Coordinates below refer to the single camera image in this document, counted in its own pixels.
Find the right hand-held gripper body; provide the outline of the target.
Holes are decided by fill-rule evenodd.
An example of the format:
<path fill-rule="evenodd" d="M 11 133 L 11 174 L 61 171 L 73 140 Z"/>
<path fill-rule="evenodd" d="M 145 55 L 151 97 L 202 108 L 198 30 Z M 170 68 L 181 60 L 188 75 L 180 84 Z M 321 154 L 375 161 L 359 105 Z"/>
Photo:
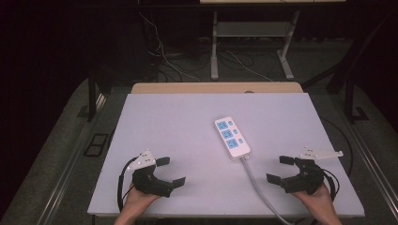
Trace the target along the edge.
<path fill-rule="evenodd" d="M 315 162 L 319 159 L 342 157 L 342 151 L 327 151 L 305 147 L 302 152 L 294 157 L 298 167 L 298 174 L 288 178 L 282 178 L 280 186 L 286 193 L 306 191 L 314 194 L 327 179 L 332 195 L 336 195 L 340 189 L 338 179 L 326 169 L 322 169 Z"/>

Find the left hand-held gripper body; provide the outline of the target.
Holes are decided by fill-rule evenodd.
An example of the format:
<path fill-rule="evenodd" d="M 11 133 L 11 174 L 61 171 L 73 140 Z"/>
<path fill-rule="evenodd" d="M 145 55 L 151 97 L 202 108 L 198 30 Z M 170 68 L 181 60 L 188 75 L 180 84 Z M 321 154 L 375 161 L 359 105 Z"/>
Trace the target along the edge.
<path fill-rule="evenodd" d="M 154 172 L 157 168 L 156 158 L 149 150 L 144 151 L 128 164 L 128 170 L 132 171 L 132 183 L 137 190 L 145 194 L 169 197 L 174 190 L 173 184 L 156 177 Z"/>

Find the person's left hand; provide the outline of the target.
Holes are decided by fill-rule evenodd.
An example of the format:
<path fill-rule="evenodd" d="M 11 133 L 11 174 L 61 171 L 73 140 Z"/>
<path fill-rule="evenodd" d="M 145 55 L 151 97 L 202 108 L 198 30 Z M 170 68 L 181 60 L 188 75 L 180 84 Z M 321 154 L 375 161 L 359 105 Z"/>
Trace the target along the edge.
<path fill-rule="evenodd" d="M 144 211 L 160 196 L 154 194 L 145 194 L 140 190 L 137 190 L 135 186 L 130 187 L 125 205 L 124 211 L 141 215 Z"/>

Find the person's right hand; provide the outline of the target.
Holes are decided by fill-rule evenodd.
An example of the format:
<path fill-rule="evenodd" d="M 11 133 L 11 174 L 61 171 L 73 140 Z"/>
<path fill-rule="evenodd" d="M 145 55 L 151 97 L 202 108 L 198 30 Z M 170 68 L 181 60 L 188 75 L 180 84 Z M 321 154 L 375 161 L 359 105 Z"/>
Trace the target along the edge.
<path fill-rule="evenodd" d="M 323 219 L 334 213 L 334 206 L 325 184 L 322 184 L 314 194 L 298 191 L 294 192 L 293 196 L 304 204 L 314 218 Z"/>

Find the white table cover board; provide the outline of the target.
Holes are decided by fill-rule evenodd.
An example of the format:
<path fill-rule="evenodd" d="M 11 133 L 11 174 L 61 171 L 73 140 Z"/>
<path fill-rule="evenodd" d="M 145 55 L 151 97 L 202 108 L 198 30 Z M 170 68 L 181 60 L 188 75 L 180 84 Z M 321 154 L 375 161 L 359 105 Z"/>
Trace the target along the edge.
<path fill-rule="evenodd" d="M 214 122 L 232 117 L 251 153 L 232 159 Z M 148 218 L 284 218 L 308 212 L 293 196 L 267 181 L 289 177 L 295 166 L 280 156 L 297 157 L 305 147 L 333 146 L 310 97 L 301 94 L 130 94 L 120 115 L 88 211 L 118 214 L 117 183 L 131 173 L 125 164 L 145 150 L 170 163 L 156 169 L 161 180 L 186 178 L 183 187 L 154 202 Z"/>

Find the white power strip blue sockets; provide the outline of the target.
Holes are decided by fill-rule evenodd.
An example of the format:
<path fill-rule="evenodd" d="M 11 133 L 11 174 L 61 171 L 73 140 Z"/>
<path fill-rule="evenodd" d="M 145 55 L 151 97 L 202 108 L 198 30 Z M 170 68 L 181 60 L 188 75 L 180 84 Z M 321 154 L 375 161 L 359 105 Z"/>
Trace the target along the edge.
<path fill-rule="evenodd" d="M 251 147 L 232 117 L 218 119 L 214 124 L 232 159 L 244 158 L 251 153 Z"/>

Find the wooden table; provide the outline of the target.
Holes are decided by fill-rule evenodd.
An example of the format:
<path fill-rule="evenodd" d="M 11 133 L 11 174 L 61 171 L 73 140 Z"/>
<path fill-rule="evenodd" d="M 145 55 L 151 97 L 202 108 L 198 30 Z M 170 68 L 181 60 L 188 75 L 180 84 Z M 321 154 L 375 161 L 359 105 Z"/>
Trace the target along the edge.
<path fill-rule="evenodd" d="M 297 82 L 142 82 L 133 94 L 302 93 Z"/>

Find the black metal stand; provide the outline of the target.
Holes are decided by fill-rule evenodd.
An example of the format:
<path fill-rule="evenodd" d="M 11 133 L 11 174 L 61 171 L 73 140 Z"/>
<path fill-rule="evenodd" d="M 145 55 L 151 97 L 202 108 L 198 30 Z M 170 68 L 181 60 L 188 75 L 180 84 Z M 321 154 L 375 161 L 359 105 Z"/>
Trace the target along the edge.
<path fill-rule="evenodd" d="M 349 66 L 345 79 L 344 114 L 351 124 L 354 124 L 356 121 L 368 120 L 365 111 L 361 107 L 354 106 L 355 75 L 353 69 L 355 65 L 356 61 Z"/>
<path fill-rule="evenodd" d="M 88 104 L 83 106 L 78 116 L 86 118 L 88 122 L 91 122 L 97 112 L 97 88 L 94 76 L 94 70 L 91 68 L 88 70 Z"/>

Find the dark computer case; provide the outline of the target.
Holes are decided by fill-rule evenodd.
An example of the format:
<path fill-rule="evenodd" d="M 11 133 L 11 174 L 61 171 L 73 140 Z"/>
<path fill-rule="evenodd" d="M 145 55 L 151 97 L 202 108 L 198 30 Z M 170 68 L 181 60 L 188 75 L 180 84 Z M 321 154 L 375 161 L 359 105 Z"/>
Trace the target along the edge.
<path fill-rule="evenodd" d="M 196 0 L 148 0 L 149 5 L 175 6 L 175 8 L 143 11 L 143 14 L 157 26 L 163 44 L 189 56 L 199 53 L 199 14 L 195 10 L 181 7 L 195 3 Z"/>

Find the black rectangular floor frame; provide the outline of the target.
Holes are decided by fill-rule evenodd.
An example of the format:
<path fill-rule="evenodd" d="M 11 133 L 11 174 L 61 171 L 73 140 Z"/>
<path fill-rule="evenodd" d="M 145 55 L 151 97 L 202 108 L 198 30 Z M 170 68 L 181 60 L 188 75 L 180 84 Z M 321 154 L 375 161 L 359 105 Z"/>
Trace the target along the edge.
<path fill-rule="evenodd" d="M 84 156 L 90 158 L 99 157 L 102 154 L 105 144 L 107 143 L 107 139 L 107 133 L 95 133 L 89 145 L 84 150 Z"/>

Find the aluminium floor rail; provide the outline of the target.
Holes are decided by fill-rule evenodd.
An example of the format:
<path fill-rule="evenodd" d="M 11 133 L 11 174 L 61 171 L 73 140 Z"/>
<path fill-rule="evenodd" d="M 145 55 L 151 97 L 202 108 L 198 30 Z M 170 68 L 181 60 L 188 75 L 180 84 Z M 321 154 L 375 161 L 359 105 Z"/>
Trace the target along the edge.
<path fill-rule="evenodd" d="M 36 225 L 51 224 L 96 125 L 96 112 L 105 102 L 103 94 L 89 97 L 74 93 L 56 122 L 38 157 L 39 171 L 51 186 Z"/>
<path fill-rule="evenodd" d="M 375 184 L 390 209 L 390 212 L 398 222 L 398 194 L 394 191 L 390 181 L 382 172 L 379 163 L 376 161 L 375 155 L 371 152 L 371 148 L 367 145 L 365 139 L 360 135 L 357 126 L 350 121 L 346 121 L 346 125 L 354 139 L 354 143 L 358 148 L 364 164 L 375 181 Z"/>

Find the white metal desk frame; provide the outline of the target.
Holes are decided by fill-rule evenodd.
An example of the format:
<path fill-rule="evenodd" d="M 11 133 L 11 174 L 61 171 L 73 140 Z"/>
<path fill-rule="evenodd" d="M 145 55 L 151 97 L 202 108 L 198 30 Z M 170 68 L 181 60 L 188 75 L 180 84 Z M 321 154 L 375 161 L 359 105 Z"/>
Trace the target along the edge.
<path fill-rule="evenodd" d="M 339 4 L 346 0 L 199 0 L 203 6 L 232 7 L 312 7 L 315 5 Z M 288 81 L 294 79 L 293 72 L 286 58 L 290 43 L 293 39 L 301 9 L 294 9 L 289 21 L 277 22 L 220 22 L 219 10 L 213 10 L 212 41 L 210 55 L 211 80 L 219 79 L 218 69 L 218 38 L 284 38 L 283 46 L 276 52 L 283 74 Z"/>

